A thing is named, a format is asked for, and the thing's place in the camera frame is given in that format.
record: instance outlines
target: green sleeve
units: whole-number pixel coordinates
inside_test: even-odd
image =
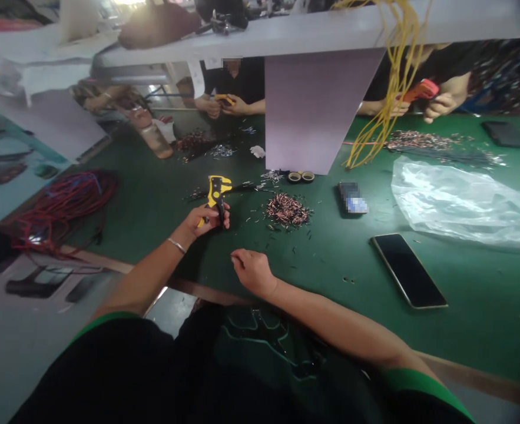
[[[451,394],[446,387],[428,375],[410,369],[394,369],[387,371],[383,376],[394,392],[400,392],[401,390],[418,390],[427,393],[451,405],[472,420],[472,422],[475,422],[458,398]]]
[[[79,333],[75,335],[75,337],[71,340],[70,345],[79,339],[82,335],[84,335],[86,332],[89,332],[95,327],[98,327],[101,324],[104,324],[107,321],[115,320],[115,319],[132,319],[132,318],[138,318],[141,319],[140,315],[136,315],[133,312],[111,312],[106,315],[100,316],[94,321],[91,321],[88,323]]]

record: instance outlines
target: brown bag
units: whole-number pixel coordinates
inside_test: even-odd
[[[126,49],[158,47],[177,41],[199,27],[199,15],[189,13],[177,4],[146,5],[130,16],[122,27],[118,42]]]

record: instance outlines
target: wooden table edge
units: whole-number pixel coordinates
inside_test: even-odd
[[[64,246],[62,252],[72,253],[75,249],[71,246]],[[129,273],[134,265],[111,259],[96,253],[88,251],[80,251],[74,254],[74,257],[93,265],[105,267],[107,269],[120,272],[122,274]],[[253,301],[242,299],[230,293],[225,293],[211,287],[193,281],[179,279],[173,277],[168,282],[168,287],[179,290],[180,292],[199,297],[208,302],[218,303],[224,306],[231,304],[251,305]],[[461,365],[437,356],[432,356],[423,352],[416,352],[426,364],[433,370],[439,378],[448,378],[453,382],[462,384],[466,387],[473,388],[480,392],[491,396],[499,397],[510,402],[520,405],[520,383],[497,377],[483,371]]]

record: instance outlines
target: wire strand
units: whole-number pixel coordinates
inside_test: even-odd
[[[57,179],[41,191],[31,210],[19,215],[11,223],[17,227],[17,236],[13,238],[12,246],[66,259],[93,241],[100,241],[105,224],[104,207],[117,187],[117,177],[103,170]],[[82,226],[86,216],[97,212],[102,212],[102,217],[93,237],[83,246],[64,254],[61,246],[65,239]]]
[[[364,7],[368,3],[369,0],[362,3],[358,0],[341,0],[336,2],[331,9],[356,9]],[[362,128],[352,145],[348,160],[342,164],[342,166],[346,166],[350,169],[372,161],[382,149],[389,134],[393,130],[393,126],[397,121],[397,117],[392,117],[393,110],[396,104],[401,102],[405,94],[409,91],[418,69],[418,66],[413,66],[413,70],[409,74],[411,62],[415,59],[416,63],[420,63],[423,54],[425,40],[424,37],[423,39],[420,37],[426,33],[428,27],[432,0],[429,0],[422,27],[419,24],[418,14],[408,0],[373,0],[373,3],[378,7],[383,29],[386,34],[387,23],[382,5],[386,5],[389,8],[389,11],[395,19],[395,28],[385,39],[386,52],[391,62],[391,69],[383,109]],[[405,68],[402,69],[403,56],[405,54]],[[365,157],[360,159],[364,147],[369,144],[373,138],[375,138],[375,143],[372,145],[371,150]]]

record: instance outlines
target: bag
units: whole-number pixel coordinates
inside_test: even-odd
[[[158,47],[177,41],[199,27],[199,15],[165,1],[159,6],[146,5],[136,9],[122,27],[118,42],[126,49]]]
[[[489,175],[402,156],[391,189],[415,231],[520,247],[520,191]]]

